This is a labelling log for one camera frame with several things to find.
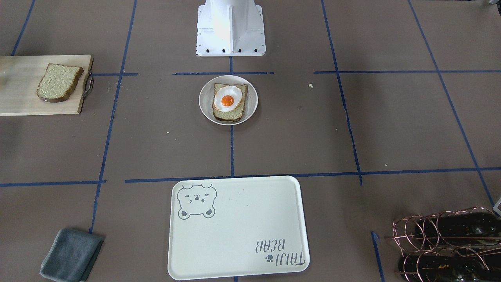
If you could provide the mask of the bread slice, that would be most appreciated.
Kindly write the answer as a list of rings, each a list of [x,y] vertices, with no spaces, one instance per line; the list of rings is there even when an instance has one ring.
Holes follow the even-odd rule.
[[[247,92],[248,92],[248,85],[247,84],[238,84],[238,85],[240,85],[244,93],[243,102],[235,110],[232,111],[222,112],[213,109],[213,115],[217,120],[236,122],[241,120],[241,118],[243,117],[243,113],[245,111]]]
[[[42,79],[39,82],[36,95],[49,103],[66,101],[75,91],[84,69],[61,64],[48,64]]]

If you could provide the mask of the fried egg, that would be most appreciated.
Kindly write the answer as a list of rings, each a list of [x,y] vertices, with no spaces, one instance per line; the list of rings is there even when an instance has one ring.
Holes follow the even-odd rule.
[[[235,110],[244,99],[243,90],[240,85],[214,85],[213,109],[216,111],[232,111]]]

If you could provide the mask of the white round plate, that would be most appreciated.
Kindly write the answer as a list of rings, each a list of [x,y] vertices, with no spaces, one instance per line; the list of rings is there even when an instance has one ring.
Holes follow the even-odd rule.
[[[245,109],[243,112],[243,117],[239,121],[222,121],[218,120],[214,117],[213,115],[213,96],[214,96],[214,84],[216,83],[222,83],[222,84],[227,84],[227,85],[247,85],[248,86],[248,91],[246,94],[246,104],[245,104]],[[218,76],[216,78],[211,79],[209,82],[207,82],[204,87],[202,87],[200,93],[199,93],[199,108],[200,111],[204,114],[206,118],[211,120],[213,123],[219,124],[219,125],[225,125],[225,126],[230,126],[230,125],[238,125],[246,120],[248,120],[256,111],[258,107],[258,94],[256,91],[256,88],[247,80],[244,78],[241,78],[239,76],[235,75],[223,75],[223,76]]]

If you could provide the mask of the white bear serving tray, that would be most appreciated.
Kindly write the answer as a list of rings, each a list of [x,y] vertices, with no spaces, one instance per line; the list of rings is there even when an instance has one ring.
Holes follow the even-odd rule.
[[[311,261],[299,181],[290,175],[174,185],[168,273],[174,280],[305,271]]]

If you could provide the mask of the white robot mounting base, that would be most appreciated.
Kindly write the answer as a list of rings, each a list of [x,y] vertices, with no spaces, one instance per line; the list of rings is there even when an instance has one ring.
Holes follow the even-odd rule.
[[[266,54],[263,9],[253,0],[207,0],[198,7],[196,55]]]

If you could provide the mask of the wooden cutting board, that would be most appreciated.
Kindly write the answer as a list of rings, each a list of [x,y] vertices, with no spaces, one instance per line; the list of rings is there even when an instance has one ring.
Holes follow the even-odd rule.
[[[36,94],[39,82],[50,63],[81,67],[81,75],[70,98],[63,102],[43,101]],[[92,69],[93,56],[43,55],[1,56],[0,110],[2,116],[79,114],[84,101],[84,89]]]

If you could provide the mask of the grey folded cloth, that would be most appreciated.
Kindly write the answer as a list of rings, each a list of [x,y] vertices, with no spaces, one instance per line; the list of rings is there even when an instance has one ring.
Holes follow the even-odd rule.
[[[104,238],[76,229],[61,229],[41,263],[40,275],[56,282],[85,282]]]

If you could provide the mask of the dark wine bottle upper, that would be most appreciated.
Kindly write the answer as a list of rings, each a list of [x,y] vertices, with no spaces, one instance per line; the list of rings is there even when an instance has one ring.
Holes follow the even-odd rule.
[[[500,218],[492,213],[463,213],[420,220],[414,238],[437,245],[496,245],[500,230]]]

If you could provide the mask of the dark wine bottle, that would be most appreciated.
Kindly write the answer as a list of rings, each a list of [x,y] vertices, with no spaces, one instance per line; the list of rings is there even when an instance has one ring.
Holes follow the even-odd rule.
[[[409,282],[499,282],[500,271],[488,269],[480,260],[467,257],[407,255],[398,271]]]
[[[414,238],[437,245],[496,245],[500,230],[500,218],[492,213],[463,213],[420,220]]]

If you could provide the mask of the dark wine bottle lower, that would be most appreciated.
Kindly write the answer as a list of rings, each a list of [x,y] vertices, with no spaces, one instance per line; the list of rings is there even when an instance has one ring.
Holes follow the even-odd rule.
[[[407,255],[398,271],[409,282],[499,282],[500,271],[488,269],[480,260],[467,257]]]

